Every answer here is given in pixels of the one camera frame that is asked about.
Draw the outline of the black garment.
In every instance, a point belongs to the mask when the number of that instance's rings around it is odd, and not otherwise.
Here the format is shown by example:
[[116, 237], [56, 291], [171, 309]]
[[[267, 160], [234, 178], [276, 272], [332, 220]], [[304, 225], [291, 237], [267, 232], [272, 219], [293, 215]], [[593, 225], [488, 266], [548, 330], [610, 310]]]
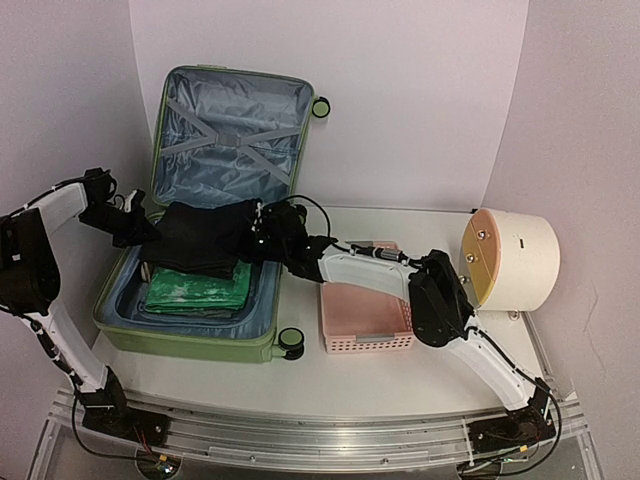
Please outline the black garment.
[[139, 260], [181, 273], [230, 279], [258, 205], [257, 199], [213, 209], [173, 202], [156, 224], [162, 238], [143, 244]]

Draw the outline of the green tie-dye garment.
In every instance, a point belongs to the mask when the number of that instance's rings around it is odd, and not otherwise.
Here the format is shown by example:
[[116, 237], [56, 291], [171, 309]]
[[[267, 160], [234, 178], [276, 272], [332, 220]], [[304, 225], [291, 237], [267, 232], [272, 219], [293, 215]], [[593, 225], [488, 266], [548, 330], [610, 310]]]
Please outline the green tie-dye garment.
[[217, 311], [236, 312], [245, 307], [251, 276], [252, 267], [244, 262], [236, 264], [230, 279], [157, 267], [144, 307], [147, 312], [165, 315], [211, 316]]

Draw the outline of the green hard-shell suitcase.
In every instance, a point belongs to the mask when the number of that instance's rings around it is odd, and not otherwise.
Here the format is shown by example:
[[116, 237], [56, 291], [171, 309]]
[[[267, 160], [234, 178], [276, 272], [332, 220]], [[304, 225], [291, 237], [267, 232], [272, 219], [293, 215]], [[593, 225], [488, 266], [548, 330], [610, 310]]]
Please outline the green hard-shell suitcase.
[[318, 103], [305, 80], [181, 66], [156, 122], [147, 239], [126, 248], [94, 307], [120, 350], [198, 360], [300, 357], [278, 343], [283, 269], [319, 278], [327, 235], [292, 191]]

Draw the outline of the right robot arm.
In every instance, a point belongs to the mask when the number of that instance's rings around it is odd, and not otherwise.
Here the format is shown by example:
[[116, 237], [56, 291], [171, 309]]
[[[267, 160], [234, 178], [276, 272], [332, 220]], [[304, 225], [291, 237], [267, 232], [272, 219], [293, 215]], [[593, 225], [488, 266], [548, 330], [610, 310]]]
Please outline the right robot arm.
[[400, 250], [342, 247], [330, 234], [308, 234], [305, 223], [305, 213], [289, 199], [258, 201], [250, 223], [251, 255], [279, 262], [299, 278], [361, 287], [408, 303], [416, 339], [463, 361], [504, 406], [502, 415], [469, 424], [476, 452], [560, 439], [561, 411], [550, 387], [483, 328], [447, 253], [433, 249], [415, 259]]

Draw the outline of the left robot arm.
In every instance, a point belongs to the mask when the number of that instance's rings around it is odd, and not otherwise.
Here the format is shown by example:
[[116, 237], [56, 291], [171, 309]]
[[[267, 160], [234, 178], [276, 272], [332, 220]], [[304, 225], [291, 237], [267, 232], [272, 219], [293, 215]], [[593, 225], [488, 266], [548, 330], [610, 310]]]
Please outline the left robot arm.
[[81, 425], [90, 431], [161, 446], [170, 420], [129, 405], [121, 383], [79, 333], [60, 300], [61, 273], [51, 236], [72, 219], [105, 232], [117, 248], [155, 240], [139, 189], [123, 196], [102, 168], [64, 180], [1, 218], [1, 310], [28, 327], [49, 360], [69, 380]]

